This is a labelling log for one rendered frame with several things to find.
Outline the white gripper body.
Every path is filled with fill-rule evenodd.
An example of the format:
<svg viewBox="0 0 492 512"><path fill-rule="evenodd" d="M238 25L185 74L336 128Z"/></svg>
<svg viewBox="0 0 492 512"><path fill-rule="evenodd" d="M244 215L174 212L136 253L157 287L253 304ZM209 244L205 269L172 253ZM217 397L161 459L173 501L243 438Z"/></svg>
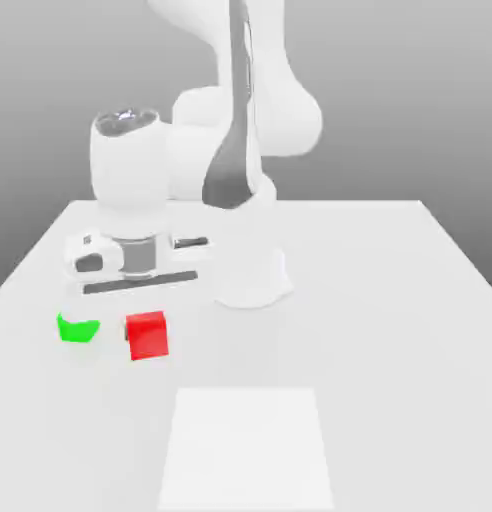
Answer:
<svg viewBox="0 0 492 512"><path fill-rule="evenodd" d="M141 280L76 282L68 286L70 307L165 305L191 296L201 281L197 270L178 270Z"/></svg>

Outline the small green cube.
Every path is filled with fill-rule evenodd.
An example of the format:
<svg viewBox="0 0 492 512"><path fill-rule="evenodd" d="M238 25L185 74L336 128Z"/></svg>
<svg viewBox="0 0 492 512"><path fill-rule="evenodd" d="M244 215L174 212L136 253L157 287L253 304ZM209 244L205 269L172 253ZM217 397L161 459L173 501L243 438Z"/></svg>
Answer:
<svg viewBox="0 0 492 512"><path fill-rule="evenodd" d="M61 313L57 315L56 320L60 339L64 342L72 343L90 342L101 325L101 322L98 320L70 322Z"/></svg>

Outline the small red cube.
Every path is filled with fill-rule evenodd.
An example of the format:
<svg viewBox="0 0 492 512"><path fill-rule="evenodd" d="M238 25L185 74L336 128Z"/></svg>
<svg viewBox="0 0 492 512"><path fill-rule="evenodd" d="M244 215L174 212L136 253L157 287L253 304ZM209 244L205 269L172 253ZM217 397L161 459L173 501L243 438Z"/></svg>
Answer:
<svg viewBox="0 0 492 512"><path fill-rule="evenodd" d="M132 361L169 354L168 329L162 311L137 313L125 318L125 339Z"/></svg>

